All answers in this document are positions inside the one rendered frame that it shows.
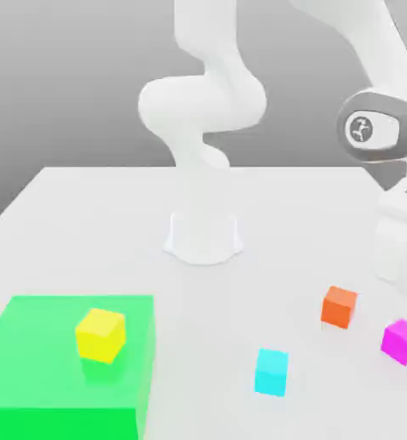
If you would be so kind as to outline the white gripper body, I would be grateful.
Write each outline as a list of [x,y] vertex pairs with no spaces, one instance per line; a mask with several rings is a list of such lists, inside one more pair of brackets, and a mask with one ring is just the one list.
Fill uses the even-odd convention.
[[382,217],[375,230],[374,254],[376,275],[407,295],[407,222]]

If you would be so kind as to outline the small orange cube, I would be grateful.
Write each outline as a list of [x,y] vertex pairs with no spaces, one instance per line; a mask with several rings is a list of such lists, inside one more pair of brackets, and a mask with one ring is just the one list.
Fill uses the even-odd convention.
[[321,321],[342,329],[347,329],[355,310],[358,294],[331,286],[322,304]]

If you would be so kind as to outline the small magenta cube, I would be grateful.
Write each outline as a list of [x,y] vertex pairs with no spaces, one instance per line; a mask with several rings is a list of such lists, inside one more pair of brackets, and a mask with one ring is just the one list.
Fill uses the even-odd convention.
[[407,320],[400,319],[386,327],[380,349],[407,366]]

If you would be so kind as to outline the small cyan cube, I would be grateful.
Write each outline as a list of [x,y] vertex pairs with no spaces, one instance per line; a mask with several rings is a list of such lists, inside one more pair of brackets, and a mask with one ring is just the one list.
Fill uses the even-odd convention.
[[283,397],[286,394],[289,354],[260,348],[254,375],[254,391]]

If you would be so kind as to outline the small yellow cube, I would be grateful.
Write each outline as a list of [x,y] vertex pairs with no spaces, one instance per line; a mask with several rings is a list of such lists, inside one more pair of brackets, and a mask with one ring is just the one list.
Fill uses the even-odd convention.
[[112,364],[126,343],[125,316],[104,309],[90,309],[76,326],[79,356]]

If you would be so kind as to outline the large green box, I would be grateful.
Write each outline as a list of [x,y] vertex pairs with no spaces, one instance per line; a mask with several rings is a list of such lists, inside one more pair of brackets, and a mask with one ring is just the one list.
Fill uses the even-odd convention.
[[[90,309],[125,316],[111,364],[79,356]],[[0,440],[143,440],[154,359],[152,296],[13,296],[0,315]]]

